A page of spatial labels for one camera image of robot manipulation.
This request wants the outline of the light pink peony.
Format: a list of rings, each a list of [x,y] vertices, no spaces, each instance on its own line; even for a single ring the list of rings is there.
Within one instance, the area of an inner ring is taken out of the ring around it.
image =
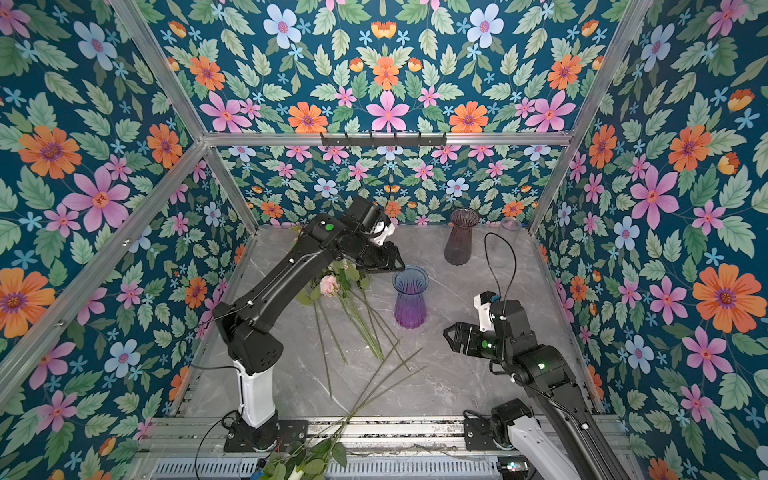
[[[325,297],[333,297],[341,291],[341,285],[334,275],[325,275],[319,283],[320,294]]]

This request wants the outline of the purple blue glass vase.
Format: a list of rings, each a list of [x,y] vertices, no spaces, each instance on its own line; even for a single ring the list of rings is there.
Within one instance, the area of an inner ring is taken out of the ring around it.
[[[393,275],[392,284],[397,292],[395,321],[406,329],[419,328],[427,317],[424,299],[424,293],[429,286],[427,272],[419,266],[407,265],[403,271]]]

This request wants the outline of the dark smoky glass vase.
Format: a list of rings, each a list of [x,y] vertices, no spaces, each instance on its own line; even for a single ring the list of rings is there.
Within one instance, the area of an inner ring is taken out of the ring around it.
[[[444,248],[444,258],[449,264],[461,266],[470,260],[473,229],[479,220],[479,213],[470,208],[458,208],[451,213],[452,229]]]

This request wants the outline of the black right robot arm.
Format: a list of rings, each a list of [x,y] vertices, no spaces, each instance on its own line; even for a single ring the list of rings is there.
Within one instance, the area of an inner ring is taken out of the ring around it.
[[[478,323],[443,331],[456,353],[485,359],[489,371],[521,387],[544,414],[561,443],[543,431],[534,409],[520,399],[485,419],[498,446],[522,454],[537,479],[627,479],[629,474],[599,429],[577,377],[558,349],[539,342],[522,304],[490,291],[474,297]]]

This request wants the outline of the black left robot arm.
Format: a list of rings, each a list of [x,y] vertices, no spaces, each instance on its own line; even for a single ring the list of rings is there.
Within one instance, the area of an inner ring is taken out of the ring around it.
[[[219,303],[213,321],[239,382],[239,419],[248,432],[277,422],[273,368],[283,344],[271,330],[286,307],[336,260],[370,272],[404,269],[389,237],[395,225],[376,206],[353,208],[340,217],[320,214],[304,226],[285,257],[248,293]]]

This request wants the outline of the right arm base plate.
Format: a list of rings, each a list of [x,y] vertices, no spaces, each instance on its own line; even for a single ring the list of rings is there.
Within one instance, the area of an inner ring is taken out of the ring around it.
[[[489,417],[465,411],[463,413],[463,437],[468,451],[511,451],[511,442],[497,432]]]

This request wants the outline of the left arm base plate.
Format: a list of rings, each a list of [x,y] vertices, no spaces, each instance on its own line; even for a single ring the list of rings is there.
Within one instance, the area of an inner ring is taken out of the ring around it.
[[[223,450],[226,453],[270,453],[286,451],[307,439],[309,422],[306,420],[270,419],[258,428],[245,420],[236,420],[227,427]]]

